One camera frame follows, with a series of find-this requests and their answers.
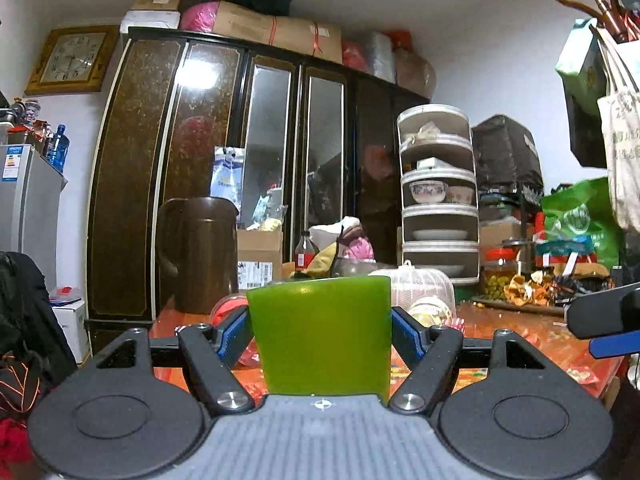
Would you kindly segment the white mesh food cover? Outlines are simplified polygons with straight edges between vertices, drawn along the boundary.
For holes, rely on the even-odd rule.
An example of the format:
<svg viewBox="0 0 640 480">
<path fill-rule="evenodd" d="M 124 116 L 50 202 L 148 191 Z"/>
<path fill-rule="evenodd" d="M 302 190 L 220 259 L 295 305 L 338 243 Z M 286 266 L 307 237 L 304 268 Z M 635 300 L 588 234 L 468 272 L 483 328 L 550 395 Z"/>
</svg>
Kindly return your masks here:
<svg viewBox="0 0 640 480">
<path fill-rule="evenodd" d="M 423 326 L 448 325 L 457 318 L 454 285 L 435 268 L 417 268 L 407 260 L 395 269 L 371 272 L 390 279 L 390 303 Z"/>
</svg>

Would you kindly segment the floral porcelain bowl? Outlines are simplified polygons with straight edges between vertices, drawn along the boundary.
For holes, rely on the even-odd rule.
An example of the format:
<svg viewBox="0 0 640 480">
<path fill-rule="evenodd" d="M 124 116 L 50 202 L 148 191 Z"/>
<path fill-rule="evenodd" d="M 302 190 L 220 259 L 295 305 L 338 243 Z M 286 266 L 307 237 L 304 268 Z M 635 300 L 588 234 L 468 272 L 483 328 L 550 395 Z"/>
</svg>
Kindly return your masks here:
<svg viewBox="0 0 640 480">
<path fill-rule="evenodd" d="M 439 204 L 446 200 L 448 184 L 439 180 L 420 180 L 409 184 L 413 200 L 418 204 Z"/>
</svg>

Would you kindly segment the green plastic shopping bag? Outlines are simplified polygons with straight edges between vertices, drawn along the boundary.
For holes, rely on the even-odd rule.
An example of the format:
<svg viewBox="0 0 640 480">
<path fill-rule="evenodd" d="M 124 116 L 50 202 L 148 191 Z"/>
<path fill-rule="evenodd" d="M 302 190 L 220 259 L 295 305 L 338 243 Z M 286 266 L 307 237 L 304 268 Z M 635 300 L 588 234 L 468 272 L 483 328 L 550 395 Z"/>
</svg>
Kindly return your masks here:
<svg viewBox="0 0 640 480">
<path fill-rule="evenodd" d="M 590 236 L 598 261 L 618 265 L 623 232 L 614 219 L 608 179 L 582 180 L 540 199 L 548 240 Z"/>
</svg>

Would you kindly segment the white box with red lid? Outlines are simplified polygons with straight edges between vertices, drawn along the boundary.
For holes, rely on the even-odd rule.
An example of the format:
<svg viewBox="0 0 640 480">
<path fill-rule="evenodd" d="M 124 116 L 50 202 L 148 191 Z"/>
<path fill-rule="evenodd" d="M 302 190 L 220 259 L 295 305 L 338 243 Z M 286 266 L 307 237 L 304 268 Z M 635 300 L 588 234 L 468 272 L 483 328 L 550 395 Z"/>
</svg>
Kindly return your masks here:
<svg viewBox="0 0 640 480">
<path fill-rule="evenodd" d="M 87 308 L 81 289 L 72 286 L 52 289 L 50 305 L 76 363 L 82 364 L 90 354 L 90 342 Z"/>
</svg>

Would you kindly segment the green plastic cup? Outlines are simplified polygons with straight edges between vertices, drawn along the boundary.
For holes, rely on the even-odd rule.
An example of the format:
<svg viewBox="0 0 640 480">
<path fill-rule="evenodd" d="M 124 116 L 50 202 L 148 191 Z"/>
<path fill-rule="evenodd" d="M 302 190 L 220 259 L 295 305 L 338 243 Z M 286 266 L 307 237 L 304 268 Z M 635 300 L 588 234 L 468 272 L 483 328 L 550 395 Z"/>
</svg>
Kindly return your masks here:
<svg viewBox="0 0 640 480">
<path fill-rule="evenodd" d="M 247 293 L 268 392 L 390 397 L 392 306 L 385 276 L 271 284 Z"/>
</svg>

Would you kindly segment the long cardboard box on wardrobe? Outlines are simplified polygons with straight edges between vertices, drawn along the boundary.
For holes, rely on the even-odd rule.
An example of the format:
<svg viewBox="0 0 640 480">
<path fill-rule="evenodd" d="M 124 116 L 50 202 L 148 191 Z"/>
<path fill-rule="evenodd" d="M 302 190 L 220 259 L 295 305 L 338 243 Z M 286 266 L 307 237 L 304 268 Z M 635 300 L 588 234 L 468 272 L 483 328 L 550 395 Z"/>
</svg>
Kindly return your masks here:
<svg viewBox="0 0 640 480">
<path fill-rule="evenodd" d="M 331 24 L 260 14 L 221 2 L 213 33 L 343 63 L 341 29 Z"/>
</svg>

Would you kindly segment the dark wooden wardrobe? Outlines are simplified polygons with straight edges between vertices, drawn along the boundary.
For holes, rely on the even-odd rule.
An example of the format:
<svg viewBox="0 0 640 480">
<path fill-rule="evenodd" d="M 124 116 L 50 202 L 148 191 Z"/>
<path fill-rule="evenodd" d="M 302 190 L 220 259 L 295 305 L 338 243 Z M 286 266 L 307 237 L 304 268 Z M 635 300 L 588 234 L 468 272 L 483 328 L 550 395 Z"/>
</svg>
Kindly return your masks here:
<svg viewBox="0 0 640 480">
<path fill-rule="evenodd" d="M 340 64 L 204 32 L 130 30 L 92 170 L 88 330 L 94 350 L 150 327 L 176 282 L 156 253 L 160 207 L 227 192 L 246 229 L 280 212 L 282 252 L 357 218 L 397 260 L 397 116 L 422 98 Z"/>
</svg>

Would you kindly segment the red label sauce bottle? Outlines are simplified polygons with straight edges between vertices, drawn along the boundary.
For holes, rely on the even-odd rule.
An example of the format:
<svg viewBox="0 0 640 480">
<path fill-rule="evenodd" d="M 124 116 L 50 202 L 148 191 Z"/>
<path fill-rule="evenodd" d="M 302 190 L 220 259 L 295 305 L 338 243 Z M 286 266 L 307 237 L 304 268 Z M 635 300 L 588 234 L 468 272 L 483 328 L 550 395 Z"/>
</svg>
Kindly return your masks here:
<svg viewBox="0 0 640 480">
<path fill-rule="evenodd" d="M 304 272 L 311 261 L 318 254 L 319 249 L 311 239 L 310 232 L 304 231 L 300 236 L 294 250 L 294 269 L 296 272 Z"/>
</svg>

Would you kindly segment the grey small refrigerator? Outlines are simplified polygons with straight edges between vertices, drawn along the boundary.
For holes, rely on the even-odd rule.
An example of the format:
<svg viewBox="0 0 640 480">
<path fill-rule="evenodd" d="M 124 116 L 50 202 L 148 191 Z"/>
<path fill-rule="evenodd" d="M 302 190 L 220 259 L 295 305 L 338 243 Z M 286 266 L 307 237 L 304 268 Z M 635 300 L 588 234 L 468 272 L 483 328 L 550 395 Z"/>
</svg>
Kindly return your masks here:
<svg viewBox="0 0 640 480">
<path fill-rule="evenodd" d="M 49 292 L 56 287 L 58 206 L 65 185 L 32 145 L 1 145 L 1 250 L 32 258 Z"/>
</svg>

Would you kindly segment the cardboard box with label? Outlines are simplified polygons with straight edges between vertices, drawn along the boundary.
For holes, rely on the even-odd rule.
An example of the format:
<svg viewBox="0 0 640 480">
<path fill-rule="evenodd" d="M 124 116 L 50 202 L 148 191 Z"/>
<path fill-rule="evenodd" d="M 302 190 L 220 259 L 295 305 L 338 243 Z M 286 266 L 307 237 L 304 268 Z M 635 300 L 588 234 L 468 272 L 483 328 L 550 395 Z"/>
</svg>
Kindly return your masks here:
<svg viewBox="0 0 640 480">
<path fill-rule="evenodd" d="M 265 286 L 282 278 L 282 233 L 238 231 L 239 291 Z"/>
</svg>

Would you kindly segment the brown plastic pitcher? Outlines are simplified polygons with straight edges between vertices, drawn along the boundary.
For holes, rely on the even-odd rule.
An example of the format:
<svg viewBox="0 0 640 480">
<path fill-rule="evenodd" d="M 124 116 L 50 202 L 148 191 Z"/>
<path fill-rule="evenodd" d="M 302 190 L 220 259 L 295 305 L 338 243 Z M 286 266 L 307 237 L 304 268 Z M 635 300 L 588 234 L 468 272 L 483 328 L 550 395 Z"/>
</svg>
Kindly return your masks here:
<svg viewBox="0 0 640 480">
<path fill-rule="evenodd" d="M 237 215 L 220 197 L 172 198 L 160 206 L 156 255 L 175 281 L 178 310 L 209 314 L 239 290 Z"/>
</svg>

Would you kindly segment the blue water bottle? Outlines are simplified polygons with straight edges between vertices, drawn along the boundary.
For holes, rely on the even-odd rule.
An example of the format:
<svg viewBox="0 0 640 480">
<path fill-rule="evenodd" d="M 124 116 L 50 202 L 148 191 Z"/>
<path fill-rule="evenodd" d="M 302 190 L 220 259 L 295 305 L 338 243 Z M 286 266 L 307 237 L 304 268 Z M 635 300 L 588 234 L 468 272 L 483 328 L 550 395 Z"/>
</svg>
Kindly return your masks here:
<svg viewBox="0 0 640 480">
<path fill-rule="evenodd" d="M 63 172 L 69 147 L 70 139 L 66 136 L 66 125 L 58 125 L 48 143 L 47 161 L 60 174 Z"/>
</svg>

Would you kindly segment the canvas tote bag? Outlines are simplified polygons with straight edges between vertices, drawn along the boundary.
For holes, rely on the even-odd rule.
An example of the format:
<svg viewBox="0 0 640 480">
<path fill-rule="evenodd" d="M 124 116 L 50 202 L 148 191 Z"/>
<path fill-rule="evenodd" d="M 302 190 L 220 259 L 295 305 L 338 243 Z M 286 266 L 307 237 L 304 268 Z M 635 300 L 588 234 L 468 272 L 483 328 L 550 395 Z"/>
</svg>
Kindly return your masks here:
<svg viewBox="0 0 640 480">
<path fill-rule="evenodd" d="M 589 26 L 606 78 L 598 99 L 608 170 L 608 196 L 617 224 L 639 232 L 639 43 L 616 44 L 604 28 Z"/>
</svg>

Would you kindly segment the tray of dried orange peels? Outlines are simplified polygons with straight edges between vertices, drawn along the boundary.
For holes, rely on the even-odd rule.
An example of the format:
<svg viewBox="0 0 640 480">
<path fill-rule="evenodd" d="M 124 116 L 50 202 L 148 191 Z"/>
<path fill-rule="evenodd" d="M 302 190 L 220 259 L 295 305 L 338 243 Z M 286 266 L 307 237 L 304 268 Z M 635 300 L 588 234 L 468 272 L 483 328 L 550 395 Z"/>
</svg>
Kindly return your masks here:
<svg viewBox="0 0 640 480">
<path fill-rule="evenodd" d="M 483 297 L 482 288 L 472 301 L 482 307 L 561 316 L 574 299 L 613 287 L 614 281 L 609 276 L 552 275 L 536 271 L 530 275 L 515 274 L 504 288 L 504 301 Z"/>
</svg>

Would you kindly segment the pickle jar with red lid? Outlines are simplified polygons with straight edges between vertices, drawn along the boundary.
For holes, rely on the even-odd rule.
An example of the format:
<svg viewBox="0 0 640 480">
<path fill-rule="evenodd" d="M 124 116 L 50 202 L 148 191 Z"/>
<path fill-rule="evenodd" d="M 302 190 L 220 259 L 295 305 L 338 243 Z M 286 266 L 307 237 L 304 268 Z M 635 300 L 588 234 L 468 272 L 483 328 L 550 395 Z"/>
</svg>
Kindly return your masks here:
<svg viewBox="0 0 640 480">
<path fill-rule="evenodd" d="M 480 287 L 482 296 L 491 300 L 506 300 L 504 288 L 518 273 L 516 251 L 513 248 L 491 248 L 485 252 Z"/>
</svg>

